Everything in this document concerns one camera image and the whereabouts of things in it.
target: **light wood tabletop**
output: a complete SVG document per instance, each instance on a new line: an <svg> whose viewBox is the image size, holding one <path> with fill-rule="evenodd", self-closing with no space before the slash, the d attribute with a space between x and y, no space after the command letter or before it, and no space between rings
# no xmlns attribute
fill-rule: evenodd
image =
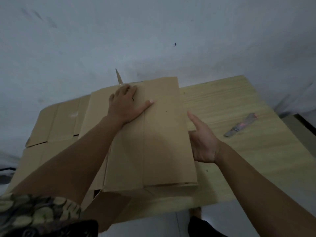
<svg viewBox="0 0 316 237"><path fill-rule="evenodd" d="M222 141L278 187L316 189L316 163L275 112L260 99L244 76L180 88L183 106L191 110ZM249 113L258 120L232 137L223 134ZM187 119L189 130L194 125ZM235 199L215 164L196 162L199 188L193 196L133 199L116 222L124 222Z"/></svg>

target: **hand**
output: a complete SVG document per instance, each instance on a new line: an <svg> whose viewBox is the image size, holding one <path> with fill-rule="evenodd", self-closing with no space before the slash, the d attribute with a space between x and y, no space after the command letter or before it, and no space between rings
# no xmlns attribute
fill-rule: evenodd
<svg viewBox="0 0 316 237"><path fill-rule="evenodd" d="M195 161L215 163L221 141L213 134L206 123L188 111L188 117L196 131L189 131L189 137Z"/></svg>
<svg viewBox="0 0 316 237"><path fill-rule="evenodd" d="M124 85L115 94L110 95L107 116L112 117L123 126L134 120L154 103L153 100L146 100L139 107L135 107L133 96L136 90L137 86Z"/></svg>

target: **leg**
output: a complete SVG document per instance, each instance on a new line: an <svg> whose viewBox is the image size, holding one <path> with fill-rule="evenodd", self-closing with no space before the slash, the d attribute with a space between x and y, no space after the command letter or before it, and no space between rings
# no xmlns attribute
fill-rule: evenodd
<svg viewBox="0 0 316 237"><path fill-rule="evenodd" d="M202 209L201 207L193 208L189 210L190 222L188 225L188 233L190 237L224 237L225 235L214 229L207 221L201 219Z"/></svg>

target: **patterned sleeve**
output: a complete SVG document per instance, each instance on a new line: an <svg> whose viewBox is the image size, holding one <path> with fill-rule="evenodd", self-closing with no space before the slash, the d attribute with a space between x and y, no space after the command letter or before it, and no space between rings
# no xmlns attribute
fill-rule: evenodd
<svg viewBox="0 0 316 237"><path fill-rule="evenodd" d="M97 234L97 223L80 221L80 212L80 205L62 197L5 194L0 197L0 237L13 233L33 237L54 232L62 236L65 228L69 232L69 226L76 223L81 223L81 227L89 223L94 228L96 224Z"/></svg>

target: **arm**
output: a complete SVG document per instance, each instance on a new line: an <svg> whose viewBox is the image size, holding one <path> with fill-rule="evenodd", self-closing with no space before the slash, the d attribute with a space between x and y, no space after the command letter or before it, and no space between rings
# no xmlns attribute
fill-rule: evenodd
<svg viewBox="0 0 316 237"><path fill-rule="evenodd" d="M65 197L81 204L115 135L152 104L146 101L134 107L136 89L129 85L119 88L110 96L108 114L100 123L31 173L12 192Z"/></svg>
<svg viewBox="0 0 316 237"><path fill-rule="evenodd" d="M260 236L315 236L316 218L263 177L198 117L190 131L196 161L215 163Z"/></svg>

